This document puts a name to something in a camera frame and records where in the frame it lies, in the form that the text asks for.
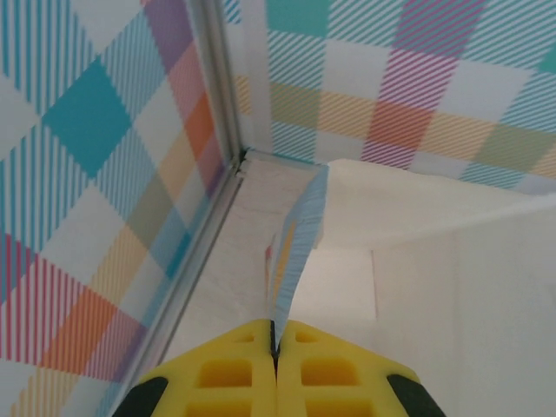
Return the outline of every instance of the plaid wall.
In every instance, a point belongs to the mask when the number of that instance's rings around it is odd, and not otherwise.
[[[554,0],[223,7],[247,146],[556,190]]]
[[[226,165],[183,0],[0,2],[0,415],[105,416]]]

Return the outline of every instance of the white floor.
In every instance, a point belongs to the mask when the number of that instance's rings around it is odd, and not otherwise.
[[[265,317],[264,250],[314,170],[251,159],[164,360]]]

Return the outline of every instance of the yellow plastic part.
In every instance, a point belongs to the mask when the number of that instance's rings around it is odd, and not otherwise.
[[[276,415],[270,322],[252,321],[144,375],[169,384],[152,417]]]
[[[278,417],[407,417],[387,381],[408,367],[298,321],[281,339]]]
[[[144,375],[169,383],[151,417],[407,417],[387,377],[409,368],[298,321],[281,340],[252,321]]]

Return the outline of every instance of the rectangular hole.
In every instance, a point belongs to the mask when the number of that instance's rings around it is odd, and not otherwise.
[[[248,401],[224,401],[189,404],[185,417],[251,417]]]
[[[365,400],[307,400],[307,417],[373,417]]]
[[[309,387],[360,385],[354,364],[342,358],[307,359],[301,364],[301,383]]]
[[[199,388],[251,387],[251,362],[217,360],[205,363],[199,375]]]

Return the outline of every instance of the colorful plaid pattern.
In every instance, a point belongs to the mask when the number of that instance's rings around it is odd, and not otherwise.
[[[122,388],[225,168],[195,37],[183,0],[0,2],[0,415]]]
[[[556,190],[553,0],[255,3],[266,16],[246,21],[225,2],[251,147]],[[266,55],[254,47],[263,36]],[[269,122],[246,109],[269,109]]]

